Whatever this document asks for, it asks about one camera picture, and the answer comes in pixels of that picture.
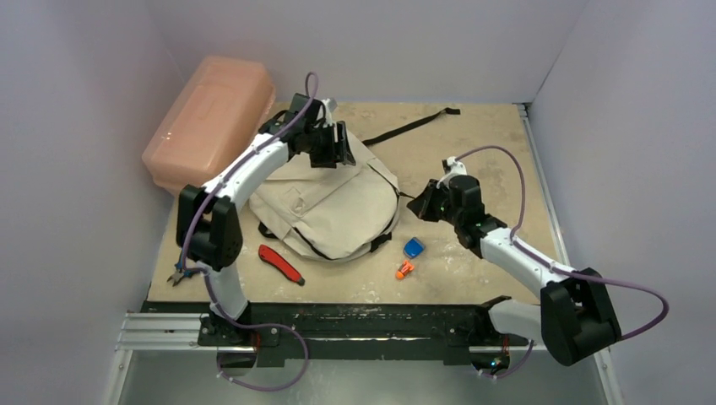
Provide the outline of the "blue pencil sharpener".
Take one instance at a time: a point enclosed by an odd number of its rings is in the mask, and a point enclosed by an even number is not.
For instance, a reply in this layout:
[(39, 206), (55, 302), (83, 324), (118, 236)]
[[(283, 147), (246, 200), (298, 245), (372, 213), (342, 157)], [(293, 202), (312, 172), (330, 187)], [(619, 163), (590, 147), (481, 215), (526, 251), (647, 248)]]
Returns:
[(415, 259), (426, 249), (426, 245), (417, 237), (408, 240), (403, 247), (403, 253), (408, 259)]

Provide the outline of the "beige backpack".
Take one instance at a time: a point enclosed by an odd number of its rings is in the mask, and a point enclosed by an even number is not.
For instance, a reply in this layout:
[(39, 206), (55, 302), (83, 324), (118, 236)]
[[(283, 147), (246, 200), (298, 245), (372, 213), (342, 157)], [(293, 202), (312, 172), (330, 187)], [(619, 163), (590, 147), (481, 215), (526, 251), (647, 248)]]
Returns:
[(373, 253), (391, 240), (404, 194), (397, 176), (370, 150), (371, 146), (442, 115), (460, 112), (446, 107), (363, 141), (350, 133), (355, 165), (312, 168), (307, 155), (297, 155), (248, 200), (258, 219), (259, 233), (283, 242), (301, 257), (322, 262), (347, 262)]

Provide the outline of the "orange small toy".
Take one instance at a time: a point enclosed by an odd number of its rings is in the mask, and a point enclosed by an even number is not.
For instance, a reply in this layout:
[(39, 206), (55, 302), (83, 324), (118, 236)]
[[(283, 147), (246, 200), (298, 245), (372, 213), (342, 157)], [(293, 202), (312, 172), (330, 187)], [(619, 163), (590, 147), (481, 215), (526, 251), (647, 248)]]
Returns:
[(395, 273), (395, 277), (398, 280), (405, 279), (415, 269), (415, 266), (408, 260), (403, 261)]

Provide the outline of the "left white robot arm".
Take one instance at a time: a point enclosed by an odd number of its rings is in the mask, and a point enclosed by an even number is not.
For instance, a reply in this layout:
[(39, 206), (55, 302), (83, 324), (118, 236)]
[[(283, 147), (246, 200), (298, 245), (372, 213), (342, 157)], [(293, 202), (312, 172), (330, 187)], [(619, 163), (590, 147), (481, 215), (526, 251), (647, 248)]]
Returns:
[(195, 262), (195, 271), (203, 275), (210, 309), (223, 318), (219, 334), (229, 344), (243, 344), (252, 333), (252, 323), (242, 316), (248, 300), (235, 268), (243, 244), (239, 213), (258, 187), (298, 154), (307, 154), (321, 167), (355, 164), (345, 124), (332, 118), (336, 105), (333, 99), (295, 94), (289, 108), (263, 123), (247, 149), (222, 172), (180, 192), (180, 263)]

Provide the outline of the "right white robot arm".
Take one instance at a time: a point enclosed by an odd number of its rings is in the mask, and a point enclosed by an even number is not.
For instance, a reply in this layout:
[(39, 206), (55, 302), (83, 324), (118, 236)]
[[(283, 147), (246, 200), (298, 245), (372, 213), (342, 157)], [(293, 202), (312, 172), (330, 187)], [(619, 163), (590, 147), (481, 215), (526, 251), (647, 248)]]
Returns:
[(407, 208), (423, 221), (452, 225), (462, 247), (510, 274), (539, 299), (538, 305), (514, 299), (492, 304), (474, 321), (480, 341), (518, 335), (544, 345), (565, 366), (621, 341), (621, 325), (601, 275), (590, 267), (560, 269), (520, 240), (487, 213), (473, 176), (456, 175), (446, 183), (431, 179)]

